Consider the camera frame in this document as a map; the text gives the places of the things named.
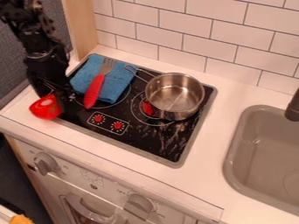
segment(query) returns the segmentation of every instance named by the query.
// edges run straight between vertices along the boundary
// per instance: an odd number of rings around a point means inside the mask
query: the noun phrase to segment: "gray sink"
[[[269,106],[247,108],[224,163],[237,192],[299,216],[299,122]]]

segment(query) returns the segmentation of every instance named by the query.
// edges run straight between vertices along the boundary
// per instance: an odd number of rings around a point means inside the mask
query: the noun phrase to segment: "control knob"
[[[121,122],[115,122],[115,123],[113,124],[113,128],[114,128],[115,130],[120,130],[120,129],[122,128],[122,123],[121,123]]]
[[[104,119],[104,117],[102,115],[97,115],[94,117],[94,120],[97,122],[97,123],[100,123],[102,122]]]
[[[142,220],[146,220],[150,213],[154,211],[154,206],[149,199],[133,193],[129,195],[129,199],[124,209]]]
[[[48,172],[58,172],[60,167],[56,160],[45,152],[39,152],[34,158],[34,164],[38,167],[41,175],[45,176]]]

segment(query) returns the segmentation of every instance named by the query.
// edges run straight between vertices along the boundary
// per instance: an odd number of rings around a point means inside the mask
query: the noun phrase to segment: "cooktop surface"
[[[82,63],[69,77],[72,79]],[[139,68],[136,75],[150,80],[160,73]],[[193,140],[195,139],[205,115],[216,95],[213,87],[204,85],[205,99],[198,112],[183,121],[173,122],[160,119],[147,108],[144,89],[146,82],[134,78],[115,104],[97,101],[91,109],[83,107],[83,95],[72,102],[72,113],[62,114],[59,118],[75,124],[80,131],[110,144],[133,151],[157,162],[179,167],[183,164]]]

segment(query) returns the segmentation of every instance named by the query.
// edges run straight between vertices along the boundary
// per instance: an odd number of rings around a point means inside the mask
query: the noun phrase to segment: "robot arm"
[[[65,46],[54,37],[53,21],[39,0],[0,0],[0,19],[13,31],[26,51],[27,78],[39,97],[55,93],[62,112],[74,98],[66,77]]]

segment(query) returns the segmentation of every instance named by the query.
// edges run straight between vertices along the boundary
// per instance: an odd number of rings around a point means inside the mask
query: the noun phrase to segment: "white subway tile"
[[[112,16],[111,0],[94,0],[94,12]]]
[[[199,72],[203,72],[205,69],[205,57],[161,46],[159,49],[159,60]]]
[[[236,58],[237,64],[286,75],[294,74],[298,61],[299,59],[246,47],[239,47]]]
[[[284,5],[284,8],[299,11],[299,1],[298,0],[287,0],[286,4]]]
[[[299,34],[299,11],[249,4],[246,25]]]
[[[276,73],[263,72],[259,87],[293,95],[299,87],[299,80]]]
[[[113,1],[115,16],[141,24],[157,26],[158,9],[142,6],[134,3]]]
[[[208,59],[205,72],[254,86],[257,84],[261,75],[261,70],[238,66],[217,59]]]
[[[212,20],[182,13],[160,10],[160,27],[208,38]]]
[[[116,48],[115,35],[104,31],[97,31],[98,43],[103,46]]]
[[[173,31],[138,24],[137,38],[160,46],[181,49],[183,35]]]
[[[282,7],[284,3],[284,0],[243,0],[243,1],[249,3],[256,3],[256,4],[273,5],[278,7]]]
[[[246,7],[247,3],[232,0],[188,0],[187,13],[241,24]]]
[[[157,60],[157,45],[144,43],[132,38],[117,36],[117,48],[125,52]]]
[[[153,6],[160,9],[166,9],[169,11],[184,12],[185,0],[136,0],[136,3]]]
[[[94,16],[98,30],[112,32],[130,38],[134,38],[136,35],[135,24],[132,22],[96,14]]]
[[[282,53],[299,58],[299,37],[277,32],[271,52]]]
[[[262,50],[268,50],[273,34],[273,31],[220,21],[214,21],[212,26],[212,39]]]
[[[184,50],[189,53],[196,53],[219,60],[233,61],[236,49],[236,45],[184,35]]]

